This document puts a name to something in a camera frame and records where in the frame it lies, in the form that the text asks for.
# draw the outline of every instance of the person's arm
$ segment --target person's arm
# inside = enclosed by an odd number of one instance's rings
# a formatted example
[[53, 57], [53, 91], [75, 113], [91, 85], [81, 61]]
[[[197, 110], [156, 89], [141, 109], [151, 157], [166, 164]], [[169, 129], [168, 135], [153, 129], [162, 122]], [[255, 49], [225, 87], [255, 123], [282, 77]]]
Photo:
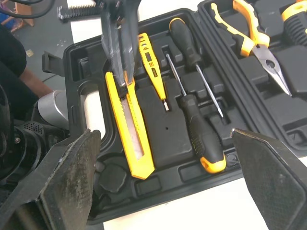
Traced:
[[33, 72], [31, 72], [27, 68], [24, 69], [24, 72], [20, 75], [19, 78], [39, 98], [52, 92], [52, 89], [46, 86], [40, 79], [37, 78], [37, 76], [35, 76]]

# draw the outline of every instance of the yellow pliers handle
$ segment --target yellow pliers handle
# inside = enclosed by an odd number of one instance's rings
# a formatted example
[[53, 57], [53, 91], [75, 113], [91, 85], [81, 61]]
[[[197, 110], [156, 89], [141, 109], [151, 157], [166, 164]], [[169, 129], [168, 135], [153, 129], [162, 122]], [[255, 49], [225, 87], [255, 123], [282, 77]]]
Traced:
[[249, 26], [250, 37], [244, 35], [237, 29], [226, 23], [221, 18], [217, 10], [217, 5], [215, 3], [211, 4], [212, 14], [214, 15], [216, 22], [220, 27], [232, 33], [234, 39], [237, 42], [238, 47], [240, 47], [240, 55], [245, 57], [249, 56], [253, 47], [256, 45], [264, 45], [266, 47], [269, 47], [270, 37], [258, 31], [259, 22], [254, 8], [244, 0], [234, 0], [233, 8], [245, 17]]

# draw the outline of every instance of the black cable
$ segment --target black cable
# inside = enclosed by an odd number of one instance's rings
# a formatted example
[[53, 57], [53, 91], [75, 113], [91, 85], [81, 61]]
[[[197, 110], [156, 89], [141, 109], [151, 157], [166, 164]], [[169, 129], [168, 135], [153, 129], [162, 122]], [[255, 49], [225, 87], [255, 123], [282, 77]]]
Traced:
[[54, 5], [54, 2], [55, 2], [55, 0], [50, 0], [50, 4], [47, 6], [46, 9], [44, 9], [40, 13], [36, 13], [36, 14], [32, 14], [32, 15], [21, 15], [21, 14], [17, 14], [17, 13], [8, 12], [8, 11], [5, 11], [4, 9], [2, 9], [1, 7], [0, 7], [0, 13], [6, 14], [6, 15], [14, 17], [14, 18], [23, 18], [23, 19], [39, 18], [39, 17], [46, 15], [51, 10], [51, 8]]
[[53, 78], [54, 76], [56, 76], [56, 74], [53, 74], [53, 75], [47, 77], [45, 80], [42, 80], [42, 82], [45, 82], [45, 81], [49, 80], [50, 78]]
[[43, 0], [35, 0], [35, 1], [25, 1], [25, 0], [11, 0], [13, 2], [17, 2], [17, 3], [21, 3], [21, 4], [25, 4], [25, 5], [31, 5], [31, 4], [36, 4], [39, 3]]

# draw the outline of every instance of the screwdriver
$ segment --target screwdriver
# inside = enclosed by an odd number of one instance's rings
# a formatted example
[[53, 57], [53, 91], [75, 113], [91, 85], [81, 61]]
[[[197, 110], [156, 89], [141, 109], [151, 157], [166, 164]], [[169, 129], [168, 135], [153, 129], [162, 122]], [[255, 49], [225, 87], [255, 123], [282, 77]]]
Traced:
[[185, 22], [181, 18], [174, 18], [171, 20], [169, 23], [169, 31], [171, 33], [171, 36], [175, 42], [175, 44], [178, 46], [180, 51], [183, 53], [188, 66], [195, 67], [197, 72], [201, 75], [201, 78], [205, 84], [205, 87], [212, 98], [212, 101], [217, 108], [217, 111], [219, 112], [221, 118], [224, 117], [222, 110], [219, 106], [219, 104], [216, 101], [216, 98], [210, 89], [210, 86], [205, 79], [205, 76], [203, 75], [199, 63], [201, 62], [201, 57], [200, 55], [196, 52], [196, 48], [194, 46], [194, 41], [192, 34], [190, 32], [190, 29], [188, 26], [185, 24]]
[[295, 45], [307, 47], [307, 1], [297, 0], [283, 13], [284, 30]]
[[168, 111], [169, 108], [165, 101], [166, 95], [163, 87], [163, 81], [161, 77], [158, 60], [154, 55], [154, 51], [152, 45], [150, 44], [147, 33], [139, 35], [139, 49], [143, 65], [149, 75], [149, 78], [152, 81], [153, 86], [157, 91], [160, 99], [163, 101], [165, 110]]
[[180, 105], [186, 115], [193, 149], [207, 172], [221, 172], [226, 167], [226, 159], [220, 140], [213, 128], [202, 117], [196, 97], [193, 94], [187, 95], [184, 90], [169, 54], [166, 54], [166, 58], [183, 94]]

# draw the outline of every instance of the black plastic tool case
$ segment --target black plastic tool case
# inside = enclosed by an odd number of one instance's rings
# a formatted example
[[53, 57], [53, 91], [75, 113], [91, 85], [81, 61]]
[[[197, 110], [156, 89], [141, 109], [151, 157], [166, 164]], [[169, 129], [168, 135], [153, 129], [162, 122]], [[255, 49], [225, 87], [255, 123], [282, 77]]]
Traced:
[[[170, 112], [165, 112], [140, 59], [136, 70], [137, 95], [147, 126], [155, 172], [147, 180], [132, 178], [109, 101], [104, 75], [109, 63], [100, 37], [71, 45], [64, 53], [64, 75], [71, 135], [86, 129], [81, 95], [99, 90], [106, 134], [94, 176], [93, 206], [89, 224], [114, 219], [163, 202], [178, 199], [242, 177], [231, 140], [232, 128], [260, 132], [280, 139], [297, 156], [307, 155], [307, 102], [284, 94], [251, 55], [242, 58], [228, 32], [216, 27], [210, 5], [215, 2], [221, 16], [248, 35], [242, 15], [232, 9], [231, 0], [209, 0], [198, 5], [198, 12], [180, 9], [139, 23], [139, 33], [151, 40], [167, 93]], [[283, 35], [281, 12], [294, 0], [251, 2], [259, 15], [260, 27], [271, 37], [270, 49], [278, 58], [295, 96], [306, 96], [307, 49], [289, 43]], [[223, 109], [222, 121], [205, 90], [199, 74], [187, 69], [173, 43], [168, 25], [174, 17], [189, 26], [203, 58], [202, 69]], [[224, 172], [210, 175], [193, 153], [185, 118], [179, 107], [179, 86], [165, 58], [168, 52], [185, 89], [195, 94], [204, 118], [218, 133], [226, 154]]]

